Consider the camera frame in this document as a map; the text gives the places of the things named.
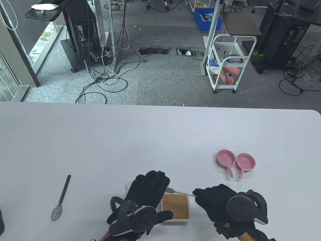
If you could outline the person's right hand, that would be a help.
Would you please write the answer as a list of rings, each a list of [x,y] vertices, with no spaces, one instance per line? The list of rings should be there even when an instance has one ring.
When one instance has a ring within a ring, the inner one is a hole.
[[[226,239],[268,241],[266,234],[255,227],[255,222],[268,223],[266,201],[260,194],[252,190],[236,193],[224,184],[195,189],[192,193],[218,234]]]

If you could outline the person's left hand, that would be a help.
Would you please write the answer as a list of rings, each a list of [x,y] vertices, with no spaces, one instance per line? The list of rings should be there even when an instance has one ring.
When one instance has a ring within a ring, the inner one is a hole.
[[[135,178],[124,199],[112,197],[104,241],[136,241],[143,234],[149,235],[155,225],[173,219],[172,211],[156,210],[169,183],[164,172],[152,170]]]

